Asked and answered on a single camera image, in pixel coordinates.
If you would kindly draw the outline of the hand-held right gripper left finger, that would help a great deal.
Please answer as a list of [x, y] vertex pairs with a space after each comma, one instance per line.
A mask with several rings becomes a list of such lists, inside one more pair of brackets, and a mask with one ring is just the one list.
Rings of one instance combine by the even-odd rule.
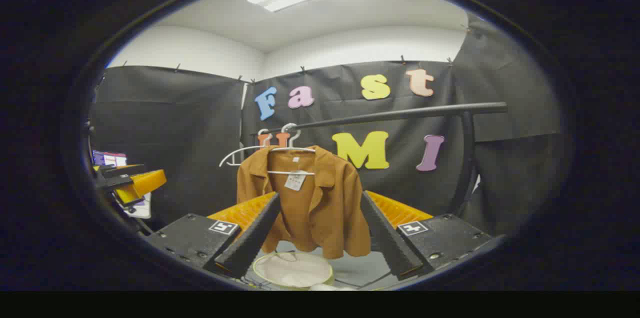
[[210, 217], [189, 213], [145, 240], [184, 264], [241, 279], [280, 213], [281, 197], [270, 192]]

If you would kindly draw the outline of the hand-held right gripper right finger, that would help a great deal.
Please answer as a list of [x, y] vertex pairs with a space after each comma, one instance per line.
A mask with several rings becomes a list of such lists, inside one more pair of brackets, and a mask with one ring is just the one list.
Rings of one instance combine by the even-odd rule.
[[431, 216], [379, 193], [362, 193], [361, 211], [390, 272], [399, 280], [432, 277], [487, 254], [505, 240], [452, 213]]

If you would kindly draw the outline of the white mesh laundry hamper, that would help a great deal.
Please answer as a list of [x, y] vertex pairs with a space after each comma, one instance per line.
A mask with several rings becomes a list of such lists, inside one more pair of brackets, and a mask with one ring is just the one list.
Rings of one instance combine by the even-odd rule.
[[334, 276], [327, 259], [306, 252], [272, 252], [254, 261], [253, 272], [281, 288], [306, 290]]

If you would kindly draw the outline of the brown jacket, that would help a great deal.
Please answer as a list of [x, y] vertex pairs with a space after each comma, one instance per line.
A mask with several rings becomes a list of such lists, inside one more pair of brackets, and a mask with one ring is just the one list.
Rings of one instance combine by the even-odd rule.
[[[237, 202], [278, 193], [280, 213], [262, 251], [270, 254], [280, 242], [290, 242], [301, 252], [320, 248], [334, 260], [348, 254], [364, 257], [371, 252], [371, 233], [361, 210], [362, 183], [352, 163], [311, 145], [308, 151], [259, 149], [237, 169]], [[301, 170], [313, 176], [270, 174], [267, 171]]]

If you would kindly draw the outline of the white clothes hanger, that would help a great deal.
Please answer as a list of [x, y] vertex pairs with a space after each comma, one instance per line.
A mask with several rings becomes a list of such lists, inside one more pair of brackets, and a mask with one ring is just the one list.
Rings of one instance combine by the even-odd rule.
[[273, 137], [274, 134], [272, 134], [272, 132], [269, 132], [268, 129], [264, 128], [259, 130], [256, 134], [256, 138], [258, 138], [258, 145], [243, 146], [239, 149], [236, 149], [235, 151], [229, 152], [229, 154], [222, 158], [218, 166], [240, 166], [242, 164], [242, 160], [240, 160], [239, 162], [236, 161], [237, 154], [244, 153], [244, 151], [264, 149], [265, 147], [267, 147], [267, 145], [269, 145], [270, 140], [272, 140]]
[[[285, 124], [284, 126], [282, 126], [281, 128], [281, 132], [287, 132], [288, 129], [293, 129], [293, 128], [297, 128], [297, 125], [295, 123], [288, 123]], [[270, 150], [271, 153], [274, 152], [279, 152], [279, 151], [304, 151], [304, 152], [311, 152], [311, 153], [315, 153], [316, 150], [315, 149], [310, 149], [310, 148], [304, 148], [304, 147], [295, 147], [294, 146], [294, 141], [297, 140], [297, 138], [299, 138], [299, 136], [301, 135], [301, 131], [298, 129], [295, 133], [294, 136], [291, 136], [289, 138], [289, 140], [286, 143], [285, 147], [277, 147], [277, 148], [273, 148]], [[268, 170], [267, 173], [269, 174], [274, 174], [274, 175], [289, 175], [289, 176], [313, 176], [315, 175], [314, 172], [306, 172], [304, 170], [294, 170], [294, 171], [274, 171], [274, 170]]]

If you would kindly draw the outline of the black clothes rack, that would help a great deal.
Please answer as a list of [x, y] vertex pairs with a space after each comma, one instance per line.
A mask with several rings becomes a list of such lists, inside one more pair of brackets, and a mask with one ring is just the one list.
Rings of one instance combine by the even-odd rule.
[[280, 128], [265, 129], [264, 132], [301, 132], [304, 129], [310, 128], [333, 127], [336, 125], [368, 124], [371, 122], [393, 121], [408, 119], [412, 117], [432, 118], [437, 116], [459, 116], [462, 127], [462, 165], [458, 176], [454, 198], [452, 199], [451, 204], [447, 209], [448, 214], [459, 215], [466, 202], [467, 191], [469, 190], [471, 183], [474, 181], [474, 148], [476, 142], [474, 115], [501, 114], [506, 113], [507, 111], [508, 105], [505, 102], [446, 104], [441, 106], [412, 108], [407, 110], [383, 111], [379, 113], [351, 116], [342, 119], [320, 120], [317, 122], [304, 124], [288, 123]]

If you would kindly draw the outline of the stack of colourful boxes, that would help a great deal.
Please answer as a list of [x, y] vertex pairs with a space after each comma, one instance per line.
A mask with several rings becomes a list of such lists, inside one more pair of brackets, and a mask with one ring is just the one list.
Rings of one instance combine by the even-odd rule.
[[95, 166], [126, 166], [127, 156], [121, 152], [107, 152], [92, 150], [93, 164]]

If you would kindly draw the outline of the white paper sheet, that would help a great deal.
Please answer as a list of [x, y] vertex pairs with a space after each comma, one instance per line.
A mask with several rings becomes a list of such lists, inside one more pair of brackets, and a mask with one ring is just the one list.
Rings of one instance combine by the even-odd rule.
[[136, 218], [136, 219], [142, 219], [142, 220], [146, 220], [146, 219], [150, 219], [152, 214], [151, 214], [151, 202], [152, 202], [152, 193], [146, 193], [143, 196], [143, 200], [141, 202], [137, 202], [136, 204], [134, 204], [133, 206], [131, 206], [127, 213], [130, 217]]

